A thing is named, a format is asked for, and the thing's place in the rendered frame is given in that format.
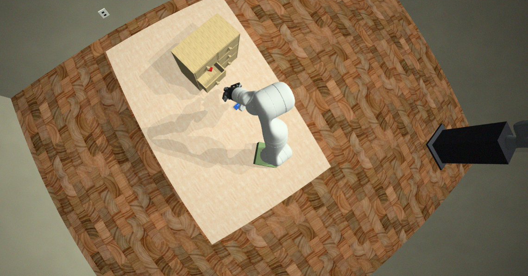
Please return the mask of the light wooden chest of drawers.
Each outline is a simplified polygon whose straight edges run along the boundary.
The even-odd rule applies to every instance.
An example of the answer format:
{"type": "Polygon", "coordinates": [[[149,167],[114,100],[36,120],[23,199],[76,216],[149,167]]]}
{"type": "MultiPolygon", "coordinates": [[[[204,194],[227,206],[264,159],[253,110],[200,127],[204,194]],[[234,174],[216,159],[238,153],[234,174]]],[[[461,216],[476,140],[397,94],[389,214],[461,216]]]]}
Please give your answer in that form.
{"type": "Polygon", "coordinates": [[[219,62],[218,52],[238,35],[240,42],[240,32],[217,13],[175,46],[171,53],[182,74],[201,91],[195,72],[216,54],[219,62]]]}

